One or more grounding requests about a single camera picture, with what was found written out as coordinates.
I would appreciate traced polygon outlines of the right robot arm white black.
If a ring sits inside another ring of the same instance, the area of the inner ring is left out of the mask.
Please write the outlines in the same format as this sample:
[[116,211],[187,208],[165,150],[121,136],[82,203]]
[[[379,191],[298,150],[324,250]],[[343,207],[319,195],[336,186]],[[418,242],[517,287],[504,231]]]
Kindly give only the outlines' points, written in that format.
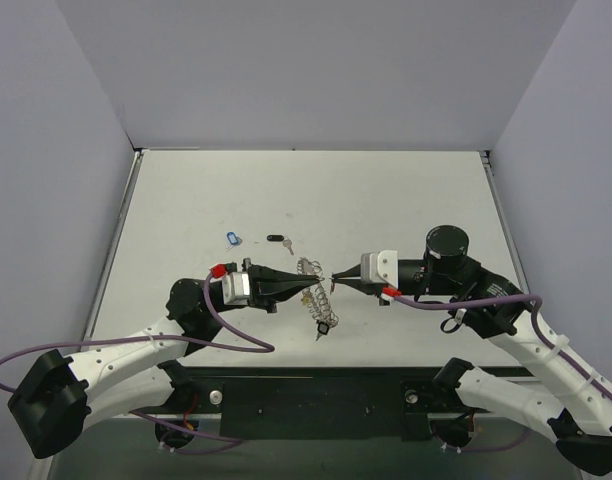
[[612,383],[547,324],[540,296],[485,269],[469,257],[469,244],[461,228],[440,225],[428,232],[422,259],[401,259],[395,250],[365,253],[332,281],[383,304],[447,312],[457,326],[512,356],[545,389],[531,390],[452,358],[433,380],[439,406],[462,403],[498,414],[553,442],[578,469],[612,473]]

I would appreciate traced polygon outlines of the metal keyring disc with rings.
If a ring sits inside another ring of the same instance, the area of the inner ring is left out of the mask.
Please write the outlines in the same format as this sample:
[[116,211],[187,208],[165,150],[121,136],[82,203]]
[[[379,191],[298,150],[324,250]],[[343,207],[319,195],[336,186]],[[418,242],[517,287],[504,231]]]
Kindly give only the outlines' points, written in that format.
[[306,296],[310,300],[310,302],[304,306],[308,308],[312,319],[315,321],[316,332],[317,324],[323,322],[330,326],[329,334],[330,331],[338,325],[339,317],[333,311],[329,296],[324,288],[323,281],[325,277],[320,263],[318,261],[311,261],[306,257],[301,257],[297,261],[297,273],[317,275],[320,278],[320,282],[317,285],[302,291],[302,297]]

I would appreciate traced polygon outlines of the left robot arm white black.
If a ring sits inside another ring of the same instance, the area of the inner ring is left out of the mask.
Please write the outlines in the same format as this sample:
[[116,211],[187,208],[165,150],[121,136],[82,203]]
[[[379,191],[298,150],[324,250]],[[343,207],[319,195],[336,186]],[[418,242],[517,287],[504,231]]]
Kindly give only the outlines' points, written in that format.
[[221,313],[250,307],[272,314],[318,281],[252,263],[218,264],[204,280],[182,278],[171,287],[166,315],[135,334],[83,342],[70,355],[57,344],[37,347],[39,356],[13,389],[8,409],[37,459],[61,452],[100,420],[144,407],[181,411],[192,388],[178,361],[217,347],[221,330],[249,341],[247,353],[275,349]]

